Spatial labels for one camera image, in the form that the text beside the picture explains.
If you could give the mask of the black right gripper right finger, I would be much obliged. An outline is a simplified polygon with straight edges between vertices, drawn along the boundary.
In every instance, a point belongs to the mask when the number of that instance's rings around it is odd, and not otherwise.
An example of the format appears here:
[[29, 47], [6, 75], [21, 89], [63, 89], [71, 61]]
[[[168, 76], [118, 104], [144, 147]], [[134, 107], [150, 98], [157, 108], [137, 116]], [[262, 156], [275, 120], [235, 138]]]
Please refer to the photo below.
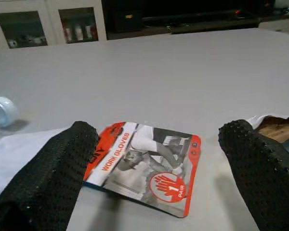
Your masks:
[[261, 231], [289, 231], [289, 152], [246, 120], [219, 128], [236, 186]]

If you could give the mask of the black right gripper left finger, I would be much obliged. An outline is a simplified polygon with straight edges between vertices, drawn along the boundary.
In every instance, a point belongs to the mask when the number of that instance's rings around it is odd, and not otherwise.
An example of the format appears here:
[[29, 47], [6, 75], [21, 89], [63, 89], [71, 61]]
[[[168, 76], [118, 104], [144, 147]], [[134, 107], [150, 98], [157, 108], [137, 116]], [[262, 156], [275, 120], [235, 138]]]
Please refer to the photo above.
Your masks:
[[97, 143], [83, 121], [50, 138], [0, 194], [0, 231], [65, 231]]

